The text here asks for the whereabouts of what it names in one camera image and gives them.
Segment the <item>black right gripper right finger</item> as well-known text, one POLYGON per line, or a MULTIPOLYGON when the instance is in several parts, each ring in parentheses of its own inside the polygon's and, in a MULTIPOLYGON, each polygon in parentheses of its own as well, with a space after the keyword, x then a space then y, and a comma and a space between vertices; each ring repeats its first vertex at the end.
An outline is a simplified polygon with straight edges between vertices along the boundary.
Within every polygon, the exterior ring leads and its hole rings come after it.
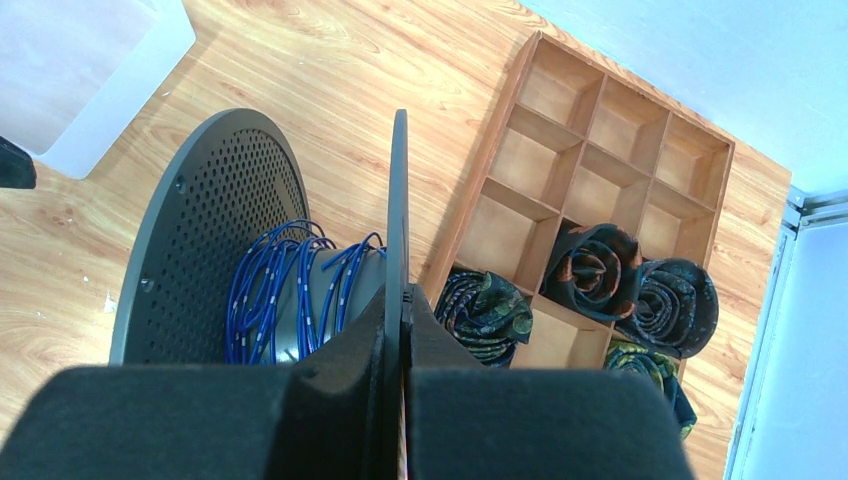
POLYGON ((647 379, 498 369, 440 325, 423 290, 404 323, 413 479, 690 479, 670 407, 647 379))

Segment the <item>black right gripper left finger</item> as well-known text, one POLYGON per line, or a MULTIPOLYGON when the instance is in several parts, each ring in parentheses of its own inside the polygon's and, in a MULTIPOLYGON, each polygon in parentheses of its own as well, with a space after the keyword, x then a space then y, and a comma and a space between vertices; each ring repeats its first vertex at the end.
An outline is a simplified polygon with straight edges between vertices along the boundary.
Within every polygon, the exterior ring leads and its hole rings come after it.
POLYGON ((5 479, 378 479, 383 309, 292 366, 79 367, 30 400, 5 479))

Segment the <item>dark grey filament spool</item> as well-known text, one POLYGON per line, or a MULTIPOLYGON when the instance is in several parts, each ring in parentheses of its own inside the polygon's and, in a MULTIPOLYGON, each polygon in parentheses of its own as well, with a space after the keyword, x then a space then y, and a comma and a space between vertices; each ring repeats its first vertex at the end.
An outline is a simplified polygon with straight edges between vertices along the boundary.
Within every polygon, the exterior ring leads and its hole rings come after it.
POLYGON ((406 451, 411 316, 408 115, 395 114, 388 221, 343 246, 310 213, 289 142, 245 108, 203 122, 156 187, 117 307, 113 365, 288 367, 341 335, 383 293, 383 473, 406 451))

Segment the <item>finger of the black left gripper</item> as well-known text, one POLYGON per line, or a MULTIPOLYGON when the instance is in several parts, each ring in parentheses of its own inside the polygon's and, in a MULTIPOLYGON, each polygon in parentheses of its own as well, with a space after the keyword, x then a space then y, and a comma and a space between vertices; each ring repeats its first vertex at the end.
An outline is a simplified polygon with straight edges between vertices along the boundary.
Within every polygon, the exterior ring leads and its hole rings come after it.
POLYGON ((7 189, 34 189, 37 182, 35 165, 28 153, 0 137, 0 184, 7 189))

